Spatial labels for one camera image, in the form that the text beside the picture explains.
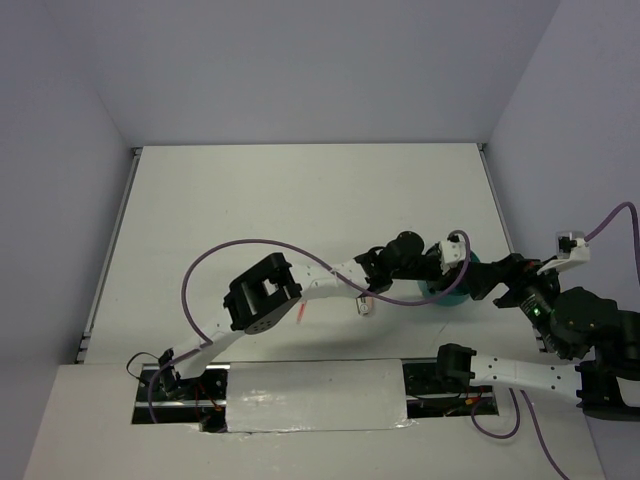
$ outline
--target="cable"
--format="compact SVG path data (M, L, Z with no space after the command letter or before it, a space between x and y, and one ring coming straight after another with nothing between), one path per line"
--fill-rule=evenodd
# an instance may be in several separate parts
M136 353L133 357L131 357L131 358L129 359L129 361L127 362L127 366L126 366L126 367L124 367L124 368L126 368L126 369L127 369L127 373L128 373L129 375L131 375L133 378L135 378L136 380L138 380L138 381L139 381L140 383L142 383L143 385L148 386L148 385L149 385L149 382L147 382L146 380L143 380L141 377L136 377L136 376L135 376L133 373L131 373L131 371L129 370L129 367L131 366L131 363L132 363L136 358L138 358L140 355L149 355L150 357L153 357L153 358L155 358L156 360L158 360L158 357L156 357L156 356L155 356L155 355L153 355L152 353L149 353L149 352L138 352L138 353Z
M222 407L220 405L218 405L216 403L216 401L211 398L211 396L207 393L207 391L204 389L204 387L202 386L202 383L198 383L198 386L200 387L200 390L202 390L202 393L204 393L204 396L207 397L209 399L209 401L213 404L213 408L216 412L219 412L220 410L222 410Z
M486 436L491 438L497 438L498 440L506 440L507 438L511 438L516 433L518 433L518 430L520 429L520 406L518 405L518 400L516 400L516 394L513 393L512 388L509 389L509 393L511 394L511 399L513 400L513 406L516 409L516 425L513 427L513 430L511 430L509 433L499 434L499 433L490 432L489 430L485 430L480 426L480 424L478 423L478 420L476 419L476 411L478 410L478 407L480 405L483 405L491 401L491 398L483 398L479 402L476 402L473 405L473 408L471 409L471 421L473 422L473 425L478 430L480 430L481 433L484 433Z
M529 413L531 414L531 420L533 420L533 426L536 429L536 435L538 436L538 441L540 442L540 446L542 447L542 451L544 452L545 456L547 457L547 460L549 460L549 463L551 464L553 469L556 472L558 472L558 475L560 475L561 478L563 478L564 480L569 480L569 477L567 477L567 475L562 470L560 470L560 467L558 466L558 464L555 462L555 460L551 456L551 453L549 453L549 449L547 448L547 444L544 442L544 438L542 437L542 432L540 431L540 424L538 423L538 418L536 417L536 412L533 410L533 404L531 403L531 400L529 400L529 396L527 395L527 392L525 392L524 390L520 390L520 393L522 394L522 397L524 398L524 401L527 403L527 407L529 408Z
M631 227L633 228L633 250L636 257L636 273L638 275L638 283L640 283L640 228L638 227L638 211L636 210L636 206L633 203L622 202L620 205L614 208L600 225L598 225L591 233L585 235L584 241L590 242L592 239L596 238L600 234L600 232L602 232L607 227L607 225L611 223L611 220L613 220L623 208L628 208L631 212Z
M469 262L471 261L471 243L469 241L469 236L465 232L463 232L462 230L454 230L453 232L451 232L449 234L449 236L451 236L451 235L460 235L460 236L462 236L462 238L464 239L464 241L466 243L466 248L465 248L466 252L465 252L464 262L462 263L462 268L460 269L460 273L458 274L456 279L453 281L453 283L451 285L449 285L449 287L447 287L446 289L444 289L442 292L438 293L437 295L434 295L433 297L425 299L425 300L409 302L409 301L405 301L405 300L397 300L395 298L385 297L383 295L379 295L377 293L370 292L369 290L366 290L366 289L362 288L361 286L353 283L351 280L349 280L344 275L334 271L333 268L331 267L331 265L329 265L327 262L325 262L321 258L317 257L313 253L310 253L310 252L308 252L308 251L306 251L306 250L304 250L304 249L302 249L300 247L296 247L295 245L291 245L291 244L285 243L285 242L279 242L277 240L266 240L266 239L262 239L262 238L247 238L247 239L233 240L231 242L221 243L220 245L207 250L206 252L204 252L202 255L200 255L198 258L196 258L193 261L193 263L189 266L189 268L185 272L184 278L182 279L182 288L180 290L180 297L181 297L181 301L182 301L182 310L184 311L184 315L187 318L187 322L189 322L189 325L191 326L193 331L196 332L196 334L205 342L205 345L207 345L207 346L210 345L212 343L211 339L200 329L200 327L198 327L198 325L196 324L195 320L193 319L193 316L191 315L191 310L189 309L189 302L187 300L187 287L189 286L189 279L191 278L191 274L193 273L195 268L200 263L202 263L202 261L204 259L206 259L207 257L209 257L209 256L213 255L214 253L219 252L220 250L223 250L225 248L233 247L233 246L236 246L236 245L247 245L247 244L273 245L273 246L276 246L276 247L286 248L288 250L293 250L296 253L299 253L301 255L304 255L307 258L310 258L311 260L316 262L318 265L320 265L322 268L324 268L325 270L328 270L333 275L335 275L336 278L338 278L342 282L344 282L347 285L349 285L351 288L354 288L355 290L358 290L359 292L362 292L363 294L365 294L367 296L376 298L376 299L378 299L378 300L380 300L382 302L387 302L387 303L391 303L393 305L400 305L400 306L404 306L404 307L419 307L419 306L422 306L422 305L429 305L430 303L435 303L438 300L440 300L441 298L446 297L447 295L449 295L449 293L451 293L453 290L456 289L456 287L460 284L460 282L464 278L464 275L467 272L467 268L469 266Z

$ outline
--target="white wall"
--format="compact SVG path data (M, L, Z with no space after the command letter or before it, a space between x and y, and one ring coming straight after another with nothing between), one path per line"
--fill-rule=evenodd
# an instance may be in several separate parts
M549 256L554 232L594 228L620 201L640 206L640 3L564 0L502 115L488 161L515 247ZM640 309L629 213L566 274ZM640 471L638 424L591 422L610 479Z
M22 472L70 362L130 152L39 0L0 3L0 476Z
M486 141L558 0L47 0L133 145Z

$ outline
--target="purple cable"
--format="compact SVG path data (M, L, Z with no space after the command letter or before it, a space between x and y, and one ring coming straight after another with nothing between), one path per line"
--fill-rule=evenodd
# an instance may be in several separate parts
M476 411L478 410L478 407L483 403L490 402L491 398L484 398L479 402L476 402L476 404L471 409L471 421L473 422L473 425L478 430L480 430L481 433L484 433L487 437L497 438L498 440L506 440L507 438L511 438L516 433L518 433L518 430L520 429L520 406L518 405L518 401L516 400L516 394L513 393L512 388L509 389L509 393L511 394L511 399L513 400L513 406L516 409L516 425L513 427L513 430L511 430L509 433L505 433L505 434L493 433L493 432L490 432L489 430L485 430L478 423L478 420L476 419Z
M149 387L147 390L147 402L149 403L149 415L151 416L151 420L153 423L158 423L158 419L156 418L156 414L153 411L153 387L155 386L158 378L160 378L160 374L164 372L167 368L173 367L177 363L186 360L187 358L193 357L196 353L200 351L199 348L194 348L193 350L189 350L187 353L183 353L182 355L177 356L176 358L170 360L169 362L162 365L156 373L153 374L151 380L149 380Z
M640 283L640 228L638 228L638 211L636 210L636 206L631 202L622 202L616 208L614 208L611 213L605 218L600 225L598 225L593 232L588 235L585 235L584 241L590 242L592 239L597 237L602 230L604 230L611 220L615 218L618 213L623 208L628 208L631 212L631 226L633 228L633 250L636 257L636 273L638 274L638 283Z
M196 324L195 320L193 319L193 316L191 315L191 310L189 309L189 302L187 300L187 287L189 285L189 279L191 278L191 274L193 273L193 271L195 270L195 268L207 257L213 255L216 252L219 252L220 250L223 250L225 248L228 247L233 247L236 245L247 245L247 244L262 244L262 245L273 245L276 247L281 247L281 248L286 248L289 250L293 250L294 252L297 252L301 255L304 255L307 258L310 258L311 260L313 260L314 262L316 262L318 265L320 265L321 267L323 267L325 270L328 270L329 272L331 272L333 275L335 275L339 280L341 280L342 282L346 283L347 285L349 285L350 287L358 290L359 292L362 292L363 294L373 297L373 298L377 298L380 301L383 302L387 302L387 303L391 303L393 305L400 305L400 306L404 306L404 307L419 307L422 305L429 305L430 303L435 303L438 300L440 300L443 297L446 297L447 295L449 295L449 293L451 293L453 290L455 290L455 288L460 284L460 282L462 281L462 278L464 277L464 274L467 272L467 268L469 266L469 262L471 261L471 243L469 241L469 236L463 232L462 230L454 230L453 232L451 232L449 234L451 235L460 235L465 243L466 243L466 252L465 252L465 257L464 257L464 262L462 263L462 269L460 270L460 273L458 274L458 276L456 277L456 279L454 280L454 282L447 287L446 289L444 289L442 292L438 293L437 295L425 299L425 300L419 300L419 301L415 301L415 302L409 302L409 301L405 301L405 300L396 300L394 298L389 298L389 297L385 297L383 295L379 295L377 293L374 292L370 292L369 290L366 290L362 287L360 287L359 285L356 285L355 283L353 283L351 280L349 280L347 277L345 277L344 275L335 272L333 270L333 268L331 267L331 265L329 265L327 262L325 262L324 260L322 260L321 258L315 256L313 253L310 253L300 247L296 247L295 245L291 245L289 243L285 243L285 242L279 242L277 240L265 240L262 238L247 238L247 239L242 239L242 240L233 240L231 242L226 242L226 243L221 243L220 245L213 247L209 250L207 250L206 252L204 252L202 255L200 255L198 258L196 258L194 260L194 262L189 266L189 268L187 269L187 271L184 274L184 278L182 280L182 289L180 291L180 297L182 300L182 310L184 311L184 315L185 317L187 317L187 322L189 322L189 325L191 325L191 328L193 329L194 332L196 332L196 334L205 342L205 345L210 345L211 339L200 329L200 327L198 327L198 325Z
M533 420L533 426L536 429L536 435L538 435L538 441L540 442L540 446L542 447L542 451L544 452L545 456L547 457L547 460L549 460L549 463L551 464L553 469L556 472L558 472L558 475L560 475L560 477L562 477L564 480L569 480L569 477L567 477L565 475L565 473L562 470L560 470L560 467L558 466L558 464L555 462L555 460L551 456L551 453L549 453L549 449L547 448L547 444L544 442L544 438L542 437L542 432L540 431L540 424L538 423L538 418L536 417L536 412L533 410L533 405L531 403L531 400L529 400L529 396L527 395L527 392L525 392L524 390L520 390L520 393L524 397L524 401L527 402L527 407L529 408L529 413L531 414L531 420Z

